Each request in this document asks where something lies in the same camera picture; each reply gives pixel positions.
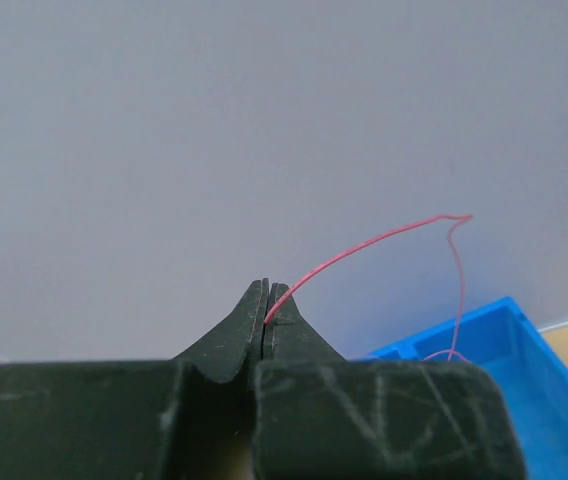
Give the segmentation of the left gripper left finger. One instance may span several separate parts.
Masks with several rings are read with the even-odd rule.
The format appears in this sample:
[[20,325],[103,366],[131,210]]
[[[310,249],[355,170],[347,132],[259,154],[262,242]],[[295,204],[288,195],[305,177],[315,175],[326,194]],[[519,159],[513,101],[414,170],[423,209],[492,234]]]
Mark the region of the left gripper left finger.
[[0,363],[0,479],[202,479],[254,424],[269,284],[172,359]]

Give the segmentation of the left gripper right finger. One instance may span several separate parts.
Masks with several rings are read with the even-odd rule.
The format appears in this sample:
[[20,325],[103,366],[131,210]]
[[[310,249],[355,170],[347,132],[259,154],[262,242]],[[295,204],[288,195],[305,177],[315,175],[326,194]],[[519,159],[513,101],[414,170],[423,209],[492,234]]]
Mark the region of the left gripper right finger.
[[304,325],[285,286],[255,371],[259,479],[523,479],[497,383],[468,363],[347,361]]

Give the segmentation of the blue double bin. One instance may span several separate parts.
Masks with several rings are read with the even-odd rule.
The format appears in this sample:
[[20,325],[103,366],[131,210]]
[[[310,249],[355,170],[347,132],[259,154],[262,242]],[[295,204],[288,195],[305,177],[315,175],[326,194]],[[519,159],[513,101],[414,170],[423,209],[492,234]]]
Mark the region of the blue double bin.
[[503,298],[381,347],[367,359],[460,356],[499,385],[532,479],[568,479],[568,368],[516,302]]

